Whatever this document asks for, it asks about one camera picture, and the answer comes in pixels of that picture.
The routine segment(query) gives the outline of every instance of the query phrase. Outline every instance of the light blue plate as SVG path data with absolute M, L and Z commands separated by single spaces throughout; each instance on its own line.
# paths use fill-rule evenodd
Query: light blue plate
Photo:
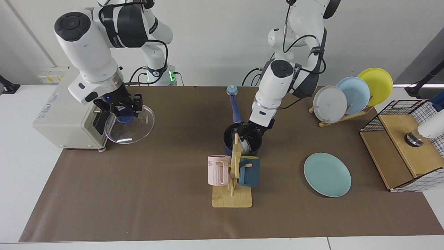
M 347 107 L 351 107 L 345 112 L 353 115 L 361 112 L 369 103 L 370 90 L 364 80 L 358 77 L 347 77 L 342 79 L 337 85 L 347 98 Z
M 352 185 L 347 167 L 327 153 L 310 155 L 304 164 L 304 175 L 314 190 L 328 197 L 342 196 Z

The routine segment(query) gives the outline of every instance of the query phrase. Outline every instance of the electrical outlet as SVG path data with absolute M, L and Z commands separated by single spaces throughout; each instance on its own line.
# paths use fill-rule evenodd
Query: electrical outlet
M 62 81 L 69 67 L 66 66 L 57 66 L 50 68 L 48 70 L 44 70 L 40 72 L 38 78 L 42 83 L 51 84 L 51 83 L 59 83 Z

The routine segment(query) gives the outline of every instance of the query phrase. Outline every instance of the green indicator light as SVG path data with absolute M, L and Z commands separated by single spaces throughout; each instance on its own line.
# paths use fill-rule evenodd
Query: green indicator light
M 170 80 L 171 81 L 175 81 L 176 80 L 176 77 L 174 76 L 174 73 L 172 73 L 171 71 L 170 71 Z

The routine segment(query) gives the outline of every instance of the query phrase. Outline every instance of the white appliance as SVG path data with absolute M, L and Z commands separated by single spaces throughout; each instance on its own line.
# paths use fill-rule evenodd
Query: white appliance
M 59 148 L 104 149 L 109 112 L 101 112 L 92 102 L 83 105 L 69 93 L 68 86 L 78 75 L 76 68 L 69 69 L 32 126 Z

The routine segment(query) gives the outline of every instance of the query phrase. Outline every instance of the pink mug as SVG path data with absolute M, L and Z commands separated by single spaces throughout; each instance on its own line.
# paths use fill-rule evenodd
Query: pink mug
M 227 155 L 208 156 L 208 184 L 212 186 L 226 186 L 230 182 L 228 165 L 231 157 Z

